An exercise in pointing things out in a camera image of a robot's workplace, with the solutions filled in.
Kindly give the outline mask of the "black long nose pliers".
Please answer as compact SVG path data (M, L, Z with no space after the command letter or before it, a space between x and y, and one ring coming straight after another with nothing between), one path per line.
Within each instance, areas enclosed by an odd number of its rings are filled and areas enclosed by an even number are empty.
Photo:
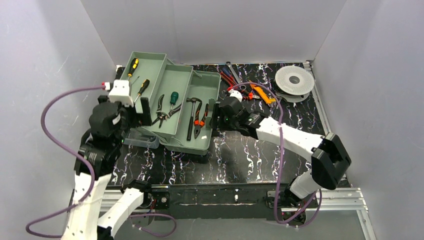
M182 108L182 104L178 105L177 107L173 108L171 111L169 111L168 113L163 111L163 100L164 100L165 95L162 94L159 99L158 99L158 104L157 104L157 109L156 109L156 114L157 114L157 118L152 122L152 125L154 125L155 123L159 122L159 128L162 127L163 121L169 119L170 117L172 117L173 115L175 115L176 113L178 113L181 108Z

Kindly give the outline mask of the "black orange pliers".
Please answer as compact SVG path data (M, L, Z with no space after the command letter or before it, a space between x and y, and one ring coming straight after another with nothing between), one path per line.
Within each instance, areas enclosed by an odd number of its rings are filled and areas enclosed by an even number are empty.
M193 122L194 123L194 138L195 139L199 136L199 134L201 132L201 128L205 125L206 117L208 116L208 113L209 113L209 104L206 103L203 117L201 119L199 119L202 104L203 103L200 102L196 111L195 111L195 119L194 119L194 122Z

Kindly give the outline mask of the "grey green tool box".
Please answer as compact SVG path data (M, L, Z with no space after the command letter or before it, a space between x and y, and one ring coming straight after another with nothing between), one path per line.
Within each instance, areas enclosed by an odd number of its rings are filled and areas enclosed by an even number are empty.
M152 121L157 118L156 110L161 95L164 95L163 112L168 113L170 111L172 92L179 94L173 108L182 104L181 110L164 120L161 128L159 128L159 121L151 126L140 125L134 128L145 135L157 137L160 145L163 145L167 150L204 156L211 143L212 130L206 129L205 124L197 138L193 133L191 140L187 141L192 104L186 102L186 99L199 98L202 100L200 114L203 115L206 103L213 105L218 101L221 76L216 72L194 70L190 65L174 64L165 53L134 51L124 65L124 70L120 76L121 80L127 80L133 58L138 58L139 64L130 80L132 83L131 97L135 99L142 83L146 79L150 80L149 86L141 97L149 100ZM139 114L143 112L140 98L134 104L135 110Z

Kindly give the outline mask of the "green stubby screwdriver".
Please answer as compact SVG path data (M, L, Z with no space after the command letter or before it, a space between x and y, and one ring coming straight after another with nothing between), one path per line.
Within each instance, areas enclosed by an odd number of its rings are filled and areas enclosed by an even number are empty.
M170 109L169 111L171 111L173 109L173 107L176 105L177 101L179 98L179 93L176 91L173 91L170 95Z

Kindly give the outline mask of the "black yellow screwdriver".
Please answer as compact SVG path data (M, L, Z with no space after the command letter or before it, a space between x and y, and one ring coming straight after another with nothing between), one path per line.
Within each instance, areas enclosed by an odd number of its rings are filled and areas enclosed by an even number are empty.
M146 79L146 80L142 83L142 85L141 85L141 87L140 87L139 91L137 92L136 98L135 98L135 100L134 100L134 104L136 104L137 100L141 97L141 95L143 94L143 92L144 92L144 91L148 88L149 84L150 84L150 80L149 80L149 79Z
M128 70L128 73L127 73L127 81L128 81L128 84L129 84L129 95L130 96L131 96L131 91L132 91L131 90L132 89L131 78L132 78L135 70L137 69L138 65L139 65L139 59L137 57L134 57L131 60L129 70Z

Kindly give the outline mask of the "claw hammer black handle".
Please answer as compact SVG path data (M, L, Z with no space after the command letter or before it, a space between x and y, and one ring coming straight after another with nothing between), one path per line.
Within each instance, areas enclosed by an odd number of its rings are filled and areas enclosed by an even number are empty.
M186 137L186 140L190 141L191 138L192 138L192 132L193 132L196 102L202 103L202 100L197 98L197 97L191 97L191 98L188 97L186 99L186 102L192 103L191 116L190 116L190 120L189 120L189 124L188 124L187 137Z

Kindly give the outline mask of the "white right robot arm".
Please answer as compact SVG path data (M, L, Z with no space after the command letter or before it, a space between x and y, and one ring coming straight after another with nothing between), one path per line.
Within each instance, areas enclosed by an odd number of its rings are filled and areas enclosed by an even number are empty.
M334 190L352 163L337 134L313 134L279 123L263 112L246 109L236 97L227 97L213 106L210 125L213 129L237 131L280 145L309 161L310 170L292 180L284 190L285 198L296 201L319 189Z

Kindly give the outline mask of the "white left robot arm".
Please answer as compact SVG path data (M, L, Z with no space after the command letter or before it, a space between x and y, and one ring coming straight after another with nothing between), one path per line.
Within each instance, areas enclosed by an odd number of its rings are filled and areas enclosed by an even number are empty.
M134 104L111 102L107 96L98 98L89 117L90 128L81 137L75 161L75 188L63 240L112 240L131 212L148 199L152 187L146 181L134 180L122 197L99 216L104 192L121 155L123 141L132 127L138 125Z

